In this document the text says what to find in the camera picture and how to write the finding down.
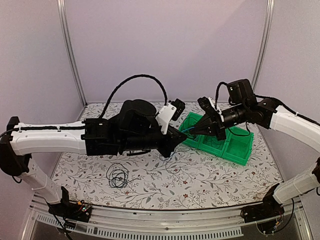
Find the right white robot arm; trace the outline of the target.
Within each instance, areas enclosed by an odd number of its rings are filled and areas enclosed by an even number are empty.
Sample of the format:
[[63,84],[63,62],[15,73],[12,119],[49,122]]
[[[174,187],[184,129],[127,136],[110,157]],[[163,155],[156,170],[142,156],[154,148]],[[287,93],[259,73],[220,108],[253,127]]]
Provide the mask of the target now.
[[[219,110],[217,99],[199,98],[198,104],[205,112],[204,116],[190,130],[192,135],[226,139],[226,131],[242,123],[257,124],[265,129],[284,133],[317,152],[320,150],[320,124],[293,111],[281,100],[256,95],[248,79],[239,79],[225,85],[231,107]],[[258,213],[262,218],[269,218],[278,210],[278,205],[306,194],[320,186],[320,163],[297,174],[295,177],[274,186],[263,198]]]

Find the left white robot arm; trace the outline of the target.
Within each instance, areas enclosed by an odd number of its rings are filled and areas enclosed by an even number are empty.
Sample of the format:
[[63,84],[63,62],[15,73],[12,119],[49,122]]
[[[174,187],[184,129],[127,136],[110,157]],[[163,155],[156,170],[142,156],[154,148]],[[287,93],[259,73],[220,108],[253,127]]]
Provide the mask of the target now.
[[28,183],[63,216],[74,213],[68,191],[56,185],[32,159],[34,153],[69,152],[87,156],[141,155],[157,150],[168,158],[187,137],[170,125],[185,109],[177,99],[156,110],[142,99],[127,100],[119,113],[66,124],[32,125],[10,118],[0,136],[0,168]]

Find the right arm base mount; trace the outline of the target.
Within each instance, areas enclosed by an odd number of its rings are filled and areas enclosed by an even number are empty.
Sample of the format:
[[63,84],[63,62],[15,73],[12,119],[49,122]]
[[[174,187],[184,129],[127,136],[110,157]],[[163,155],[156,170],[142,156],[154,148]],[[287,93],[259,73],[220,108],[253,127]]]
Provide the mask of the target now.
[[255,205],[247,205],[241,209],[240,216],[244,219],[245,223],[264,220],[276,216],[280,216],[279,220],[271,220],[258,224],[258,230],[263,234],[274,234],[283,220],[285,213],[284,207],[278,203],[274,197],[274,191],[279,183],[272,186],[262,199],[262,203]]

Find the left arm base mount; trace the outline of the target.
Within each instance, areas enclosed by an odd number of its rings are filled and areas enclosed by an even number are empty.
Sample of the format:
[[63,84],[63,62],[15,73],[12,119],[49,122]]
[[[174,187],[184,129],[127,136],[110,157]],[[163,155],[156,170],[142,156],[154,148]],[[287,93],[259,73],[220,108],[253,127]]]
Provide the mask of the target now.
[[49,213],[60,216],[64,220],[75,220],[88,223],[92,214],[93,204],[80,200],[72,202],[69,199],[69,192],[63,186],[60,188],[62,197],[58,203],[49,203]]

